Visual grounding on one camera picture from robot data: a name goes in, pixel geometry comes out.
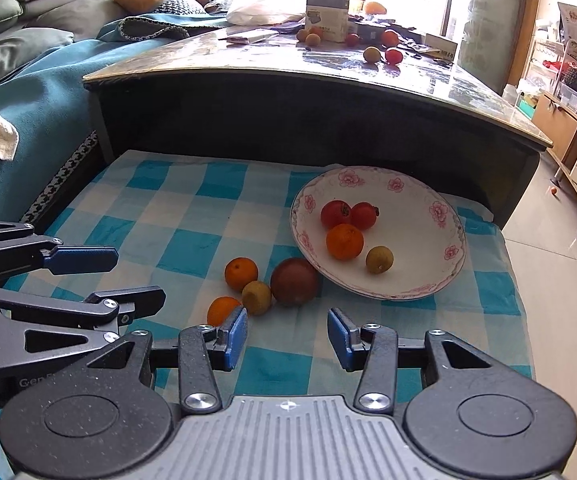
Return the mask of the dark red passion fruit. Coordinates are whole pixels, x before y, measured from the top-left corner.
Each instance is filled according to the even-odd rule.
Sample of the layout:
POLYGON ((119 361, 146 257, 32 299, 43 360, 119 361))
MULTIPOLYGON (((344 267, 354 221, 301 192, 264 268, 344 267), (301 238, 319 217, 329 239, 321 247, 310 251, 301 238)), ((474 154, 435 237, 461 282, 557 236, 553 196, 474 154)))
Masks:
POLYGON ((273 270, 270 288, 279 304, 300 307, 318 295, 320 274, 306 259, 288 258, 273 270))

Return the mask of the yellow-green small fruit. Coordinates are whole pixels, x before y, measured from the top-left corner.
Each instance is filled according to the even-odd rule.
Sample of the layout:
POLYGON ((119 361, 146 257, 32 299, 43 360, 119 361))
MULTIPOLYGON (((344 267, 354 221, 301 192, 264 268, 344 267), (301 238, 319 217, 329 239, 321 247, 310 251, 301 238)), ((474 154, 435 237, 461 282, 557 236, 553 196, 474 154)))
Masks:
POLYGON ((386 246, 375 246, 366 255, 366 267, 371 274, 382 274, 394 264, 394 255, 386 246))

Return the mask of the dark glass-top coffee table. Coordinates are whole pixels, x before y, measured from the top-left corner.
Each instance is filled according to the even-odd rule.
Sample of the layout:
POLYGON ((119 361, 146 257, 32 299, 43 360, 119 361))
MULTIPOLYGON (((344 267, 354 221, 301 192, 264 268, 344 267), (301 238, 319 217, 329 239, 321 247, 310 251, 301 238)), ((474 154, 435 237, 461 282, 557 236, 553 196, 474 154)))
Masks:
POLYGON ((105 156, 125 151, 409 174, 504 226, 550 139, 462 68, 216 30, 88 74, 105 156))

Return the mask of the small peach fruit on table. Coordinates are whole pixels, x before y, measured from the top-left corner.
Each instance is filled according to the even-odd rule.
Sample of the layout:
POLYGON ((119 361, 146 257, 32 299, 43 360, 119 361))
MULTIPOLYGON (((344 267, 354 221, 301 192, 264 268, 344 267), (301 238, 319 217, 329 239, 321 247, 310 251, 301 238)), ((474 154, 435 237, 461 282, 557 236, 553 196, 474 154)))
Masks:
POLYGON ((299 42, 305 42, 306 38, 308 36, 308 32, 306 29, 301 29, 297 34, 296 34, 296 39, 299 42))

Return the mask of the yellow fruit on table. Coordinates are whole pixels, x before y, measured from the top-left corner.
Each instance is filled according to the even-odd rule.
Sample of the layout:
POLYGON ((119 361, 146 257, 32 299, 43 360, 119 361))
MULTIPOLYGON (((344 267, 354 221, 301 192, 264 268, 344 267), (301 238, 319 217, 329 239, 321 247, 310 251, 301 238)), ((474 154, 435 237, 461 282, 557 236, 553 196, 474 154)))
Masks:
POLYGON ((382 55, 381 55, 381 51, 379 49, 377 49, 377 47, 366 47, 365 50, 363 50, 363 59, 368 63, 368 64, 377 64, 381 62, 382 59, 382 55))

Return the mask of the small round orange mandarin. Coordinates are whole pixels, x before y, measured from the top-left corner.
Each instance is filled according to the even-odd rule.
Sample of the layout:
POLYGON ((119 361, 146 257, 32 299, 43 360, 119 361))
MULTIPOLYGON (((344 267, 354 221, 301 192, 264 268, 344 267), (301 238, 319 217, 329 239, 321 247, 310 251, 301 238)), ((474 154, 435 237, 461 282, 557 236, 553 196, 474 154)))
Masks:
POLYGON ((241 292, 246 285, 258 280, 258 266, 249 258, 232 259, 224 268, 226 284, 236 292, 241 292))

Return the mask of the grey white carton box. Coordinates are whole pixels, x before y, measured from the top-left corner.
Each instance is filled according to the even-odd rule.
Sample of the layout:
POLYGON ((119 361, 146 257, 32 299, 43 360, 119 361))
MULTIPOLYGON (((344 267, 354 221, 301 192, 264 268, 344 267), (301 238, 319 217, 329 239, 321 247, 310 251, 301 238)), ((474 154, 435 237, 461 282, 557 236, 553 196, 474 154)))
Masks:
POLYGON ((319 29, 322 39, 341 44, 348 30, 349 0, 306 0, 305 29, 319 29))

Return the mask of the blue white checkered cloth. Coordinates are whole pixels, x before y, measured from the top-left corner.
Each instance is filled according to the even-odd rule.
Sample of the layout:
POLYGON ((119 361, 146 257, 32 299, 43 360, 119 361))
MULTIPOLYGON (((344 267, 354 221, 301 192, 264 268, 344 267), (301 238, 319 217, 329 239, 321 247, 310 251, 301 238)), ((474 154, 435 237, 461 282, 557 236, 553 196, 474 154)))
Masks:
MULTIPOLYGON (((223 278, 234 258, 253 260, 268 281, 298 255, 290 225, 296 194, 313 180, 307 167, 208 162, 128 152, 62 211, 49 233, 69 245, 112 246, 113 271, 55 276, 38 270, 14 276, 8 289, 80 300, 97 290, 156 285, 162 310, 138 322, 157 339, 205 321, 209 305, 229 294, 223 278)), ((524 375, 531 374, 525 311, 510 258, 490 212, 453 197, 469 253, 455 280, 413 301, 377 301, 324 282, 300 308, 273 307, 248 322, 238 367, 218 376, 223 396, 331 394, 352 396, 358 378, 339 367, 327 336, 327 314, 342 309, 357 323, 377 322, 401 337, 447 330, 524 375)))

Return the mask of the white plastic bag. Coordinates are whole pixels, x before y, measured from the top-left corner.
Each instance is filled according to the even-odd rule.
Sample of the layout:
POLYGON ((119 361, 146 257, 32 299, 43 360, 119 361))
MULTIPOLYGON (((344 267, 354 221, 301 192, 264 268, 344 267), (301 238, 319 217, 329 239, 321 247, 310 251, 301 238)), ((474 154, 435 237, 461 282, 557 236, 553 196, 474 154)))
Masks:
POLYGON ((278 25, 300 18, 304 11, 303 0, 232 0, 226 20, 238 26, 278 25))

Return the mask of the brownish yellow small fruit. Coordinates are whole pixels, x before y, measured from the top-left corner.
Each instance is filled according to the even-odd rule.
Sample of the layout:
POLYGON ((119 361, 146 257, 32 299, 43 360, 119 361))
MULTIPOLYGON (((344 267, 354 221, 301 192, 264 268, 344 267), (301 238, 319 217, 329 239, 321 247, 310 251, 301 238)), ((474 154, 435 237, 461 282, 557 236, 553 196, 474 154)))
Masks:
POLYGON ((248 283, 242 290, 242 304, 249 315, 264 315, 272 305, 270 287, 261 281, 248 283))

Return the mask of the large orange mandarin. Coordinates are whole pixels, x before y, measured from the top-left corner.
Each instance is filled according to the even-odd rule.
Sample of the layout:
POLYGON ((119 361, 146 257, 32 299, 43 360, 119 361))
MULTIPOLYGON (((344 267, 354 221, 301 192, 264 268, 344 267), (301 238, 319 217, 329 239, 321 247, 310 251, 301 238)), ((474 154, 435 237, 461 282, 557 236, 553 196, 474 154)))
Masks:
POLYGON ((336 260, 349 261, 357 258, 363 249, 365 239, 360 230, 349 223, 334 226, 325 237, 329 254, 336 260))

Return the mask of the oval orange mandarin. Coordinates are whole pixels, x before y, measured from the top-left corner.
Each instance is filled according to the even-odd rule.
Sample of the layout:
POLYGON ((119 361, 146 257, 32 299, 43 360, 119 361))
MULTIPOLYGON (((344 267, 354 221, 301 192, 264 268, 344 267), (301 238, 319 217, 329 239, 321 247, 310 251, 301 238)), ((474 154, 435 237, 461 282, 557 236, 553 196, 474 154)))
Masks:
POLYGON ((206 314, 206 323, 211 326, 220 326, 231 312, 241 306, 241 300, 229 296, 216 298, 209 306, 206 314))

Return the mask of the red tomato with stem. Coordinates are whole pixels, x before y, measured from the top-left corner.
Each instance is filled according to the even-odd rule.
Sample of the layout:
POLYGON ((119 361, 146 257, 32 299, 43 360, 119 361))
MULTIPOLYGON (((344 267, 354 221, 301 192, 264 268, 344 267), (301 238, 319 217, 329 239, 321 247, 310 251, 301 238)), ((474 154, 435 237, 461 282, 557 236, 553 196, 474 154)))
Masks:
POLYGON ((380 211, 377 206, 368 202, 361 202, 351 207, 349 214, 349 221, 360 231, 366 231, 372 228, 377 223, 380 211))

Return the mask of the orange fruit on table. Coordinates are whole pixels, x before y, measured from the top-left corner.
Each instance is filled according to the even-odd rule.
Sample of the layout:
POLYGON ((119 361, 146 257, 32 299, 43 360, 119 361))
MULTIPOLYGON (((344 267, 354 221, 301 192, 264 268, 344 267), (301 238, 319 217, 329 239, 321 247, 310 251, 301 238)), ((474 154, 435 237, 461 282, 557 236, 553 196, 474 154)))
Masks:
POLYGON ((395 48, 400 43, 400 38, 398 32, 395 32, 394 29, 385 29, 381 35, 381 44, 386 49, 395 48))

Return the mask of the small red fruit on table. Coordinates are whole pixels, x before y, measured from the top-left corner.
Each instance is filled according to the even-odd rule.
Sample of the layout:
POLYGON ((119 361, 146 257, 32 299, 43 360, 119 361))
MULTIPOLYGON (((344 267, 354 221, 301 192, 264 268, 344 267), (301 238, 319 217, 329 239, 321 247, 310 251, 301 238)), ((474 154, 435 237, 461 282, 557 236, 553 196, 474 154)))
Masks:
POLYGON ((355 34, 354 32, 352 32, 351 34, 348 34, 346 36, 345 44, 348 48, 358 47, 360 44, 360 37, 357 34, 355 34))

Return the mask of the white floral rimmed bowl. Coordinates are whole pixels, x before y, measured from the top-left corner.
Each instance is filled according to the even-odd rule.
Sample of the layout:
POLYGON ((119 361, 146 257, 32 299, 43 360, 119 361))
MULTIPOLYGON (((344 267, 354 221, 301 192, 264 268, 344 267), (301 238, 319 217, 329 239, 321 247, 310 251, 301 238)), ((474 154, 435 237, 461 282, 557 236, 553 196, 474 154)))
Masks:
POLYGON ((467 239, 453 207, 426 184, 394 170, 354 166, 320 174, 297 193, 290 222, 297 247, 317 271, 368 298, 433 295, 457 277, 467 258, 467 239), (330 200, 379 208, 377 223, 363 234, 362 253, 351 261, 334 259, 325 244, 320 211, 330 200), (366 267, 366 255, 375 246, 386 246, 394 255, 393 266, 382 274, 366 267))

